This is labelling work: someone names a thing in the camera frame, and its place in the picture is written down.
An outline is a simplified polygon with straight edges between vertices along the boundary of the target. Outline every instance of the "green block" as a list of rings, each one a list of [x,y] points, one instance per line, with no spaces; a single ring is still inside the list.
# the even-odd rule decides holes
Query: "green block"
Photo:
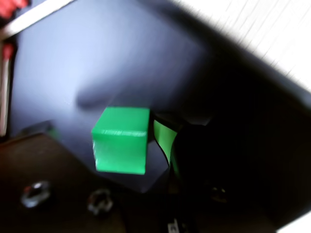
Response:
[[[150,110],[107,107],[92,130],[96,169],[145,174]]]

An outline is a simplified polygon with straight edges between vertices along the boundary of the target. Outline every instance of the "green strip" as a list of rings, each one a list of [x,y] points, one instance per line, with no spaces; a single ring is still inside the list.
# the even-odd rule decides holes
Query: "green strip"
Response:
[[[155,139],[162,148],[169,163],[171,162],[171,150],[177,132],[162,125],[158,121],[154,121]]]

